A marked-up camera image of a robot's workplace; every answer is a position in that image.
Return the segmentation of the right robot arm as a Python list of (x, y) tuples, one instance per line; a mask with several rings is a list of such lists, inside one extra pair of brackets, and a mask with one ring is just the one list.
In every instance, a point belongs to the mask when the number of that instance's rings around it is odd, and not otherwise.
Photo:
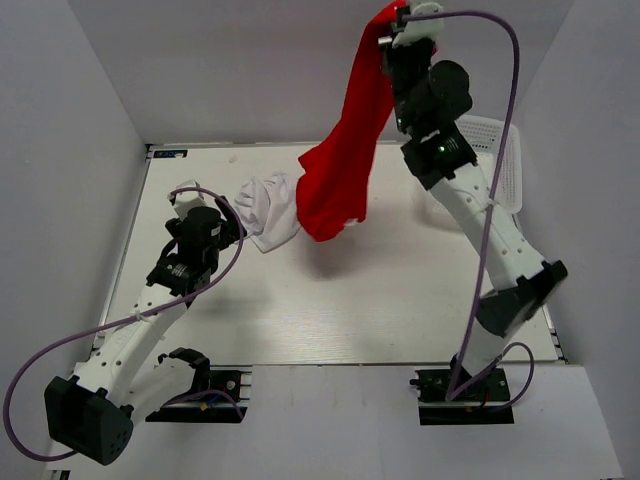
[(509, 341), (567, 278), (562, 261), (547, 261), (524, 237), (495, 197), (477, 155), (456, 125), (472, 105), (469, 76), (459, 64), (431, 61), (423, 38), (383, 47), (401, 147), (411, 174), (453, 217), (479, 256), (470, 317), (450, 363), (445, 395), (477, 397), (509, 350)]

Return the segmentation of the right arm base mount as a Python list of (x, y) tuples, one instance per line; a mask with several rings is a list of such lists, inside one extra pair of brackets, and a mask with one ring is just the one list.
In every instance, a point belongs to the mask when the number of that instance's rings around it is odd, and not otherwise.
[(421, 426), (481, 426), (514, 423), (506, 374), (494, 370), (486, 379), (469, 387), (452, 401), (445, 400), (451, 377), (449, 369), (417, 370), (409, 380), (417, 394)]

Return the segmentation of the white t shirt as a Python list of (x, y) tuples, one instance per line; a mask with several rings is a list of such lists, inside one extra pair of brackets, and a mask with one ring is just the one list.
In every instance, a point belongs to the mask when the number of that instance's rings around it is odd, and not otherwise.
[(293, 239), (301, 225), (297, 216), (298, 179), (284, 172), (252, 177), (234, 198), (234, 208), (257, 249), (269, 253)]

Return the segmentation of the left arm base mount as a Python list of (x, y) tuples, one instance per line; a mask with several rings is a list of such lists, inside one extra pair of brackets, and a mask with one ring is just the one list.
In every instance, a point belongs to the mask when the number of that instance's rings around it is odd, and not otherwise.
[(145, 418), (146, 423), (240, 424), (251, 398), (252, 370), (220, 367), (209, 379), (169, 401)]

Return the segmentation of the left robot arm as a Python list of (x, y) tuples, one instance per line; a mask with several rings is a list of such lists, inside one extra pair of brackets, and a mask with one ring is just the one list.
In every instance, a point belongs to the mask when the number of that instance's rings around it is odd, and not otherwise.
[(172, 239), (146, 278), (132, 323), (116, 327), (93, 357), (69, 378), (54, 377), (44, 392), (50, 437), (101, 465), (122, 454), (136, 423), (175, 397), (199, 399), (211, 387), (209, 359), (189, 348), (159, 355), (150, 372), (139, 370), (244, 230), (225, 199), (195, 204), (165, 227)]

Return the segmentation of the red t shirt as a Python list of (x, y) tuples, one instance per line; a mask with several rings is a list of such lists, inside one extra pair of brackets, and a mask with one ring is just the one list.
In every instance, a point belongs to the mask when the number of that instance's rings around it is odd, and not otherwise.
[(354, 56), (338, 122), (326, 139), (299, 157), (304, 174), (296, 186), (297, 219), (317, 242), (331, 240), (347, 223), (366, 218), (376, 142), (394, 107), (378, 39), (396, 20), (396, 11), (406, 6), (420, 14), (443, 11), (436, 2), (394, 1), (369, 21)]

